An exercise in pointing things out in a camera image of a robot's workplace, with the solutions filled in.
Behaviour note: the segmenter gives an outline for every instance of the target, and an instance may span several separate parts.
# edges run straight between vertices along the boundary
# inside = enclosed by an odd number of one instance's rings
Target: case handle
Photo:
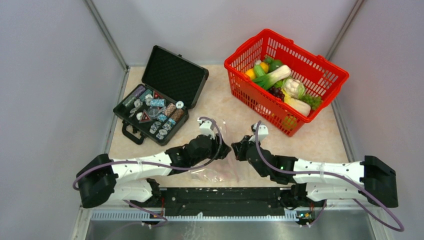
[[[145,140],[146,137],[142,133],[140,133],[140,138],[138,138],[138,137],[134,136],[133,134],[131,134],[129,131],[127,131],[127,127],[129,125],[130,124],[128,122],[122,121],[122,134],[125,137],[129,138],[131,141],[133,141],[137,145],[143,144],[143,142],[144,142],[144,140]],[[135,129],[134,127],[132,127],[132,132],[135,134],[135,133],[138,132],[138,130]]]

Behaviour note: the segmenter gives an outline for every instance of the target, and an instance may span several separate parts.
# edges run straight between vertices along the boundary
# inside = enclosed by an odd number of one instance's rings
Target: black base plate
[[[131,201],[142,208],[166,209],[167,216],[282,216],[285,208],[280,203],[282,193],[289,188],[280,187],[170,187],[161,188],[158,200],[149,202]]]

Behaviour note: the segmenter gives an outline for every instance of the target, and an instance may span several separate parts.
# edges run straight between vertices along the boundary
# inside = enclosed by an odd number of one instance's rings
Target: metal floor
[[[128,221],[92,220],[85,240],[104,240]],[[375,240],[362,210],[327,210],[311,228],[294,222],[179,221],[149,229],[131,225],[108,240]]]

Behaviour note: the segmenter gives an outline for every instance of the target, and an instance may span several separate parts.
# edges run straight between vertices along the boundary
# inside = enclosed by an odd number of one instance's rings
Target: marble surface
[[[209,70],[209,78],[197,105],[189,110],[188,121],[166,146],[160,146],[148,138],[142,145],[136,145],[122,134],[122,121],[118,120],[109,157],[128,159],[150,156],[171,147],[182,146],[200,134],[197,118],[206,116],[218,122],[224,132],[224,141],[228,145],[240,141],[244,135],[250,135],[250,126],[261,120],[269,130],[269,135],[262,141],[261,146],[275,155],[295,156],[314,162],[348,162],[330,105],[324,108],[311,123],[303,125],[294,136],[288,137],[231,94],[227,70],[223,65],[205,65],[204,67]],[[144,67],[131,67],[124,97],[141,83],[144,70]],[[260,177],[246,161],[235,161],[232,152],[226,159],[215,160],[204,170],[153,178],[161,187],[281,186],[268,178]]]

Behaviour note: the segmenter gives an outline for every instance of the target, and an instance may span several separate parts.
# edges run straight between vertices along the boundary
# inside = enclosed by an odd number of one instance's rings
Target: red basket
[[[265,56],[289,66],[291,76],[305,85],[306,93],[321,96],[322,104],[311,110],[309,116],[304,116],[253,83],[244,73]],[[228,70],[231,93],[290,137],[332,102],[349,77],[347,71],[323,56],[313,55],[270,29],[262,30],[243,43],[225,60],[224,66]]]

